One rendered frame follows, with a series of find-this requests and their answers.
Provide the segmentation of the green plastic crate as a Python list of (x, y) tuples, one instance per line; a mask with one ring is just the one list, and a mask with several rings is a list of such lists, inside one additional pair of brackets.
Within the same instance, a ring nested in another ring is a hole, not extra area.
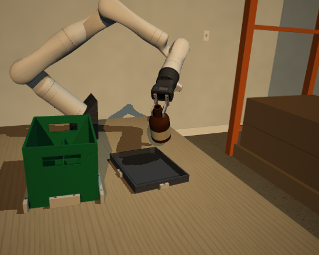
[[(65, 123), (77, 123), (77, 130), (49, 132), (48, 125)], [(90, 114), (34, 116), (22, 153), (30, 208), (48, 207), (55, 196), (100, 199), (98, 143)]]

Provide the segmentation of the dark brown bottle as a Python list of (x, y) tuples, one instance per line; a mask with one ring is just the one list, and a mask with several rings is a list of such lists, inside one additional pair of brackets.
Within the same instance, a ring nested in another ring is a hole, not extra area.
[(161, 105), (154, 105), (154, 116), (150, 115), (149, 125), (151, 138), (156, 143), (166, 143), (171, 138), (171, 126), (170, 120), (167, 113), (165, 113), (164, 118), (162, 118)]

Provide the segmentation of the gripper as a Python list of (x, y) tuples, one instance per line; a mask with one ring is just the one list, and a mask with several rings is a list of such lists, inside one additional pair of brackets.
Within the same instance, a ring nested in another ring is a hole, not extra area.
[[(182, 85), (178, 83), (180, 76), (180, 65), (175, 61), (166, 61), (158, 73), (156, 84), (151, 89), (151, 98), (154, 105), (158, 101), (165, 101), (161, 115), (164, 118), (169, 102), (173, 100), (174, 91), (182, 91)], [(151, 116), (154, 116), (154, 105), (151, 109)]]

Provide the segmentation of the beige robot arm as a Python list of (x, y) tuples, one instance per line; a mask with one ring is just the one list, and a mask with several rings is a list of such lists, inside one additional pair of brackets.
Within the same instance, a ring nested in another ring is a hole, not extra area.
[(116, 22), (158, 48), (165, 55), (165, 62), (175, 61), (182, 68), (190, 49), (187, 40), (178, 38), (170, 47), (167, 33), (136, 15), (119, 0), (99, 0), (98, 9), (90, 16), (67, 25), (43, 43), (36, 52), (17, 59), (10, 67), (10, 78), (17, 84), (27, 84), (39, 97), (64, 115), (84, 114), (87, 105), (44, 70)]

